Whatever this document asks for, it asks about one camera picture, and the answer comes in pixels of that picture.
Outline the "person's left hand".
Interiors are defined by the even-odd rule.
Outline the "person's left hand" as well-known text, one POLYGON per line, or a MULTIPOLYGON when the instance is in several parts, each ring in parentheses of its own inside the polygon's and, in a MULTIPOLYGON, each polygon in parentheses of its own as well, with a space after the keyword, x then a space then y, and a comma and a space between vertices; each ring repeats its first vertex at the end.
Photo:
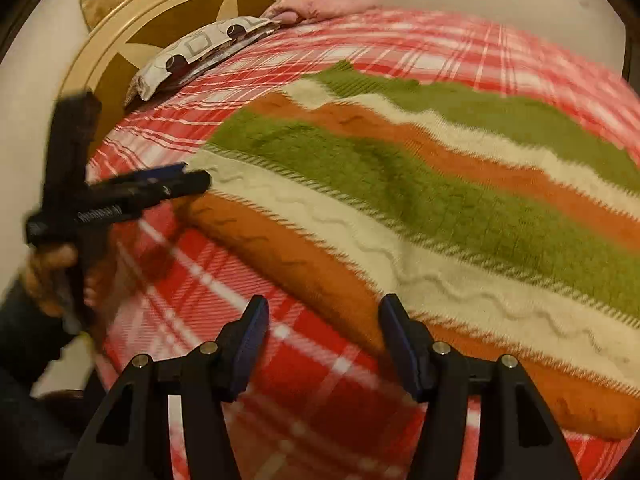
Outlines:
MULTIPOLYGON (((76 262, 77 250, 70 244, 35 249, 29 255, 21 273, 21 281, 27 295, 35 300, 45 315, 51 318, 60 318, 63 315, 62 300, 58 298, 54 280, 58 274, 64 274, 65 270, 76 262)), ((116 268, 114 252, 109 250, 86 271, 84 301, 94 312, 103 309, 116 268)))

